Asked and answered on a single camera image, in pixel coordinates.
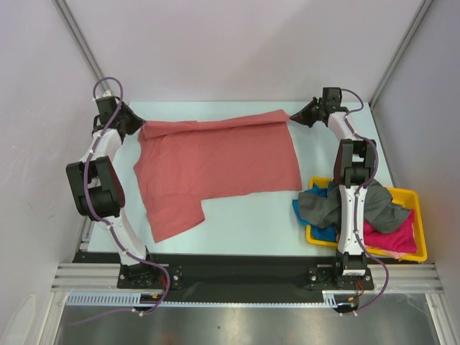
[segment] white table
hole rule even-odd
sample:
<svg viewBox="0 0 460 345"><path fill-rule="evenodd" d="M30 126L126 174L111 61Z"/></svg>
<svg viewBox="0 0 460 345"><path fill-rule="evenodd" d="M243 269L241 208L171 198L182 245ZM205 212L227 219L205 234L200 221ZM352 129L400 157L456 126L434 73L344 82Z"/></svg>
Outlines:
<svg viewBox="0 0 460 345"><path fill-rule="evenodd" d="M284 109L294 114L305 102L133 102L134 112L146 120L210 121L259 114ZM349 109L358 103L345 103ZM351 116L361 135L375 139L379 153L376 179L392 186L390 173L378 140L377 130L368 106ZM303 188L313 176L332 177L338 141L322 123L313 128L288 123L297 154ZM127 137L116 153L114 167L126 195L126 214L139 238L150 252L175 254L256 254L331 256L334 249L314 246L305 240L305 227L295 217L292 200L298 192L253 193L231 198L204 200L206 220L170 239L155 243L142 203L134 164L139 159L137 134ZM116 247L106 231L94 226L89 252L115 252Z"/></svg>

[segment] magenta cloth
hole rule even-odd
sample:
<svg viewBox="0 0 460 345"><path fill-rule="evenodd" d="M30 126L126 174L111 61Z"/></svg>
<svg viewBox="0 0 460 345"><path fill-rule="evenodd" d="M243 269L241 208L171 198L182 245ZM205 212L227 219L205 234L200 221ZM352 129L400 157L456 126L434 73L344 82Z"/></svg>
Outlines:
<svg viewBox="0 0 460 345"><path fill-rule="evenodd" d="M414 240L413 230L414 218L414 210L410 210L408 218L391 234L381 234L365 221L364 243L368 247L375 247L391 252L416 253L417 244Z"/></svg>

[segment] yellow basket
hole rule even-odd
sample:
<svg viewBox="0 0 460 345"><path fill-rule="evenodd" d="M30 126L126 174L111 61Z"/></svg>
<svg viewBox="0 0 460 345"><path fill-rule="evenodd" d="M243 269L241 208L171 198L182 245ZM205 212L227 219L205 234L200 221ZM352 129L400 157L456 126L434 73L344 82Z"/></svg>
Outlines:
<svg viewBox="0 0 460 345"><path fill-rule="evenodd" d="M332 179L330 178L311 178L308 184L308 188L313 188L313 184L317 185L319 188L327 188L331 181ZM400 260L410 260L416 262L425 261L428 258L428 253L426 251L425 234L423 233L422 216L420 213L420 203L418 201L417 193L413 190L400 188L388 188L388 190L393 196L394 203L399 203L400 205L414 210L415 212L413 228L414 239L415 243L417 244L417 252L415 254L407 254L404 257L401 257ZM318 239L314 239L311 231L311 226L309 225L307 225L307 242L310 242L311 244L317 244L318 246L337 248L337 243L335 242L320 241ZM368 248L367 250L375 255L382 255L385 257L388 256L385 254L385 252L377 248Z"/></svg>

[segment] pink fabric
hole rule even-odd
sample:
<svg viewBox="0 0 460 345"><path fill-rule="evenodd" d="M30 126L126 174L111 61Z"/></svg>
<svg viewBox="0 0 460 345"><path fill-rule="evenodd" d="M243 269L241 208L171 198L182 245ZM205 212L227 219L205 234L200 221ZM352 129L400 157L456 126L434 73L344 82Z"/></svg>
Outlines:
<svg viewBox="0 0 460 345"><path fill-rule="evenodd" d="M366 246L375 247L382 250L398 253L416 253L417 244L414 240L414 223L415 213L410 210L408 218L391 234L381 234L374 230L372 226L364 222L364 243Z"/></svg>
<svg viewBox="0 0 460 345"><path fill-rule="evenodd" d="M134 171L154 240L204 221L202 200L300 190L288 119L278 110L223 121L147 122Z"/></svg>

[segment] gray cloth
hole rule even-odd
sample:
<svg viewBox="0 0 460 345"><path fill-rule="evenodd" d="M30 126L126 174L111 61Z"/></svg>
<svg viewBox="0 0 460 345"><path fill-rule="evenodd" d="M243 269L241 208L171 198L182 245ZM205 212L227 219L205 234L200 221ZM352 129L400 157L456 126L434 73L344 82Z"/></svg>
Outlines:
<svg viewBox="0 0 460 345"><path fill-rule="evenodd" d="M364 199L364 220L378 232L389 234L397 230L408 218L410 210L392 202L391 193L376 180L367 187ZM340 232L341 196L339 186L328 191L327 198L314 193L299 193L299 214L302 219L318 228L334 226Z"/></svg>

